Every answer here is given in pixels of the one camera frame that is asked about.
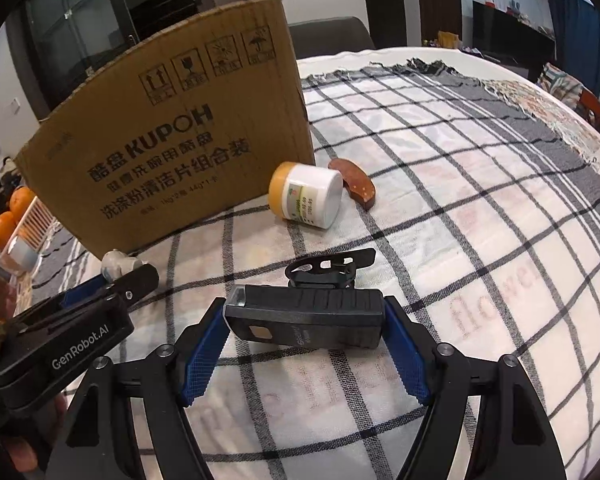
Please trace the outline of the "person left hand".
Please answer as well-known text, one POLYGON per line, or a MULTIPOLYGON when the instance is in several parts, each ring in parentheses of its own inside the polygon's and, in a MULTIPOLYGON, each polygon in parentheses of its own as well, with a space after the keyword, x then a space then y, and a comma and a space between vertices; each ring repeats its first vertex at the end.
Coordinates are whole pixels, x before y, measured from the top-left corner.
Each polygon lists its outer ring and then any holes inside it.
POLYGON ((6 451, 15 470, 26 479, 42 479, 48 467, 50 454, 64 424, 67 399, 63 393, 54 396, 30 418, 21 419, 16 428, 4 439, 6 451))

